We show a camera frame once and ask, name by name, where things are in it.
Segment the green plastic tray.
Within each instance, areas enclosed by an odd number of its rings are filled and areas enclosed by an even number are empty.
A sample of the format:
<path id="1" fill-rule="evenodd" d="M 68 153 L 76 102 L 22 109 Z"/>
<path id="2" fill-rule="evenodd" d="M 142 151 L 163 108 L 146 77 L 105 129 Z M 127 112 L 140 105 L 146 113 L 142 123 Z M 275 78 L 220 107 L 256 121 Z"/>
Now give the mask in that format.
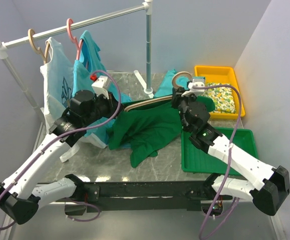
<path id="1" fill-rule="evenodd" d="M 217 158 L 197 149 L 189 140 L 190 133 L 181 133 L 181 167 L 184 172 L 225 174 L 227 165 Z M 258 158 L 253 132 L 237 129 L 233 143 L 255 158 Z"/>

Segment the green t shirt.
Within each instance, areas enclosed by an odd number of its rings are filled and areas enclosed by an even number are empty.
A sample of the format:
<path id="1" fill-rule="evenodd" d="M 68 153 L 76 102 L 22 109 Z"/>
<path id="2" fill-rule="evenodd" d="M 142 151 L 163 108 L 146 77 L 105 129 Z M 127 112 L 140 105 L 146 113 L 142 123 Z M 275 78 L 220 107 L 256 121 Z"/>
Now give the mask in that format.
<path id="1" fill-rule="evenodd" d="M 153 98 L 152 102 L 122 111 L 107 129 L 110 150 L 129 145 L 131 167 L 136 168 L 148 157 L 172 142 L 182 130 L 179 113 L 171 106 L 171 96 Z"/>

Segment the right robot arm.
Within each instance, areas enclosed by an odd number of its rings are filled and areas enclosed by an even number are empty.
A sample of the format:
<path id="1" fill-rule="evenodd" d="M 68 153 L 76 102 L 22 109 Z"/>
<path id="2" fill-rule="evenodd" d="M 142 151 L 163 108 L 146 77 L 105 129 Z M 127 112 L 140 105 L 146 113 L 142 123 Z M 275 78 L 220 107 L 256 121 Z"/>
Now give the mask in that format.
<path id="1" fill-rule="evenodd" d="M 244 177 L 241 180 L 229 178 L 227 173 L 212 173 L 203 184 L 204 195 L 211 200 L 219 195 L 248 200 L 264 214 L 274 216 L 290 193 L 288 170 L 263 163 L 231 143 L 208 123 L 207 107 L 196 99 L 182 87 L 172 90 L 171 104 L 179 111 L 183 130 L 189 133 L 189 142 Z"/>

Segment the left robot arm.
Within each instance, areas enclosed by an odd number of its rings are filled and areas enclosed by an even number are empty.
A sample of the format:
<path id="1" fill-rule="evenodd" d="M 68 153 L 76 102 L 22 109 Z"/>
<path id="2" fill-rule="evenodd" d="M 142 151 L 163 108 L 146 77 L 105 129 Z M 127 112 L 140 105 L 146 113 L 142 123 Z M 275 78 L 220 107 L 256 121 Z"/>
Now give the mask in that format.
<path id="1" fill-rule="evenodd" d="M 32 155 L 8 178 L 0 182 L 0 209 L 14 223 L 23 225 L 42 207 L 61 199 L 76 202 L 86 194 L 85 182 L 74 174 L 38 187 L 45 171 L 70 150 L 87 130 L 99 128 L 101 118 L 114 119 L 122 110 L 121 97 L 112 92 L 80 90 Z"/>

